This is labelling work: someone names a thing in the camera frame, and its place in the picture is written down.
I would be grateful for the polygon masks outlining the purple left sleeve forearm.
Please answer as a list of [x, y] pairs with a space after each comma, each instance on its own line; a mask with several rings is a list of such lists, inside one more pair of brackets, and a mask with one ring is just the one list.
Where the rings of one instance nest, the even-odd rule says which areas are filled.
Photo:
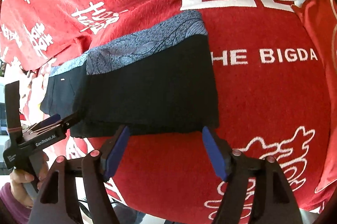
[[19, 203], [11, 192], [9, 183], [1, 188], [1, 224], [27, 224], [31, 209]]

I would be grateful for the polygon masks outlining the person's left hand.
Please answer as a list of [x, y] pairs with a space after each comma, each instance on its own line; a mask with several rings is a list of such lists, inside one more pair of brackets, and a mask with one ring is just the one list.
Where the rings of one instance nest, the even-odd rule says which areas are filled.
[[[38, 174], [38, 189], [41, 188], [43, 185], [47, 173], [49, 171], [49, 167], [47, 162], [49, 161], [49, 157], [46, 155], [45, 152], [42, 152], [43, 155], [43, 164], [41, 170]], [[14, 169], [10, 174], [10, 186], [11, 186], [11, 193], [13, 197], [23, 206], [32, 208], [34, 201], [29, 196], [27, 191], [24, 188], [24, 184], [28, 184], [34, 180], [34, 176], [32, 174], [27, 173], [24, 170]]]

